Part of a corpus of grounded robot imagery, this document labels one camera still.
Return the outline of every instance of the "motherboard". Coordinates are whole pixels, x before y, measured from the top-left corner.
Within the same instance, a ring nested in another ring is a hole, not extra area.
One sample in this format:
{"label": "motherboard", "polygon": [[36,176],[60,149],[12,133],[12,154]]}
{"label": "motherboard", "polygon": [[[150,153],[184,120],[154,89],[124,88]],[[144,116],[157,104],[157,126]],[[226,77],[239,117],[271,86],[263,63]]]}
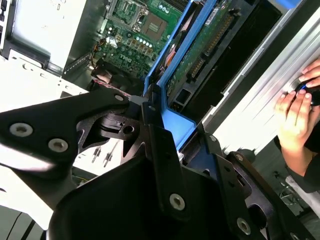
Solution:
{"label": "motherboard", "polygon": [[175,29],[182,12],[165,0],[109,0],[107,22],[94,58],[143,79]]}
{"label": "motherboard", "polygon": [[228,8],[230,3],[230,0],[221,1],[212,10],[197,39],[166,84],[167,97],[173,93],[180,81],[194,82],[206,60],[219,47],[220,40],[235,19],[234,14]]}

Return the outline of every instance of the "silver metal chassis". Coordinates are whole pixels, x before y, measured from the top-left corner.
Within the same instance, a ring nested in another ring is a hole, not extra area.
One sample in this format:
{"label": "silver metal chassis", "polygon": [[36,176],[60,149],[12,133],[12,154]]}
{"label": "silver metal chassis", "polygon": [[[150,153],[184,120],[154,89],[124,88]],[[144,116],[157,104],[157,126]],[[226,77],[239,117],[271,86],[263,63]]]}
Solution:
{"label": "silver metal chassis", "polygon": [[[274,106],[301,71],[320,56],[320,8],[307,21],[225,121],[213,133],[225,153],[239,149],[259,153],[275,136]],[[244,75],[252,61],[247,63]]]}

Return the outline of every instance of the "silver screw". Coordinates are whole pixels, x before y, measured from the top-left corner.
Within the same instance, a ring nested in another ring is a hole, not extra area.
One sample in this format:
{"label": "silver screw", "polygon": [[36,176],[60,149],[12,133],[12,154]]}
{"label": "silver screw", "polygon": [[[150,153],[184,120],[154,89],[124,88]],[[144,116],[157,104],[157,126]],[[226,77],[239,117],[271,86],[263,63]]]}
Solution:
{"label": "silver screw", "polygon": [[290,236],[291,236],[291,238],[292,238],[293,240],[300,240],[300,239],[298,238],[298,236],[297,236],[296,234],[294,234],[293,232],[290,233]]}
{"label": "silver screw", "polygon": [[243,218],[239,217],[236,220],[236,224],[238,225],[238,228],[245,234],[245,235],[250,235],[251,234],[251,228],[249,224],[244,220]]}
{"label": "silver screw", "polygon": [[170,204],[174,209],[179,211],[182,211],[186,207],[185,200],[176,193],[170,195]]}
{"label": "silver screw", "polygon": [[17,122],[10,126],[9,131],[17,137],[24,138],[30,136],[34,132],[34,129],[29,124]]}
{"label": "silver screw", "polygon": [[213,142],[216,142],[216,141],[217,141],[217,139],[216,139],[214,136],[210,136],[210,138],[211,138],[211,140],[212,140]]}
{"label": "silver screw", "polygon": [[120,95],[115,95],[114,97],[115,97],[115,99],[117,99],[119,101],[123,101],[124,100],[124,98],[122,96],[120,96]]}
{"label": "silver screw", "polygon": [[239,154],[236,154],[235,156],[236,156],[236,158],[237,158],[239,161],[241,161],[241,162],[244,160],[244,158],[243,158],[241,155],[239,155]]}
{"label": "silver screw", "polygon": [[68,149],[69,146],[65,140],[60,138],[54,138],[49,141],[48,147],[56,153],[63,153]]}

